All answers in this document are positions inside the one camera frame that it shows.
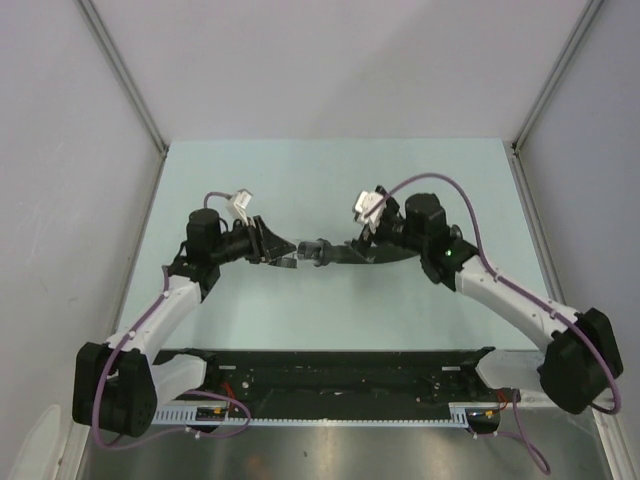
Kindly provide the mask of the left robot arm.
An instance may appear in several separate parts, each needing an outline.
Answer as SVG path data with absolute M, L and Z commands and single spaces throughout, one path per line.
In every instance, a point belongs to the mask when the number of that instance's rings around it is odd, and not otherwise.
M 156 357 L 186 317 L 199 307 L 220 278 L 222 266 L 246 260 L 270 264 L 296 251 L 263 219 L 236 220 L 225 229 L 210 208 L 190 213 L 186 238 L 170 265 L 163 267 L 162 290 L 129 327 L 102 343 L 85 343 L 76 355 L 72 418 L 96 432 L 137 438 L 159 407 L 190 391 L 214 397 L 220 374 L 189 352 L 157 364 Z

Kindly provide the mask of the clear plastic elbow fitting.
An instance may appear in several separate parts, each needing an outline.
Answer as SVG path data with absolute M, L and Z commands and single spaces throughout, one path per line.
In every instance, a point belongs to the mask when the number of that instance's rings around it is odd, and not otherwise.
M 314 251 L 315 243 L 313 240 L 300 240 L 296 244 L 296 249 L 285 256 L 295 256 L 299 266 L 300 263 L 312 263 L 314 261 Z

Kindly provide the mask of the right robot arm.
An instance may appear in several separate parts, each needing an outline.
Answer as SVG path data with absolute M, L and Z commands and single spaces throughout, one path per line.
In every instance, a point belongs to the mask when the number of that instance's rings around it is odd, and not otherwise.
M 413 194 L 400 205 L 378 186 L 358 194 L 353 213 L 362 227 L 351 244 L 359 255 L 382 246 L 415 254 L 433 284 L 475 300 L 523 333 L 543 354 L 535 372 L 542 392 L 556 406 L 579 414 L 609 391 L 607 414 L 620 411 L 616 380 L 624 367 L 605 313 L 595 308 L 580 312 L 510 279 L 490 263 L 480 239 L 469 242 L 449 224 L 433 193 Z

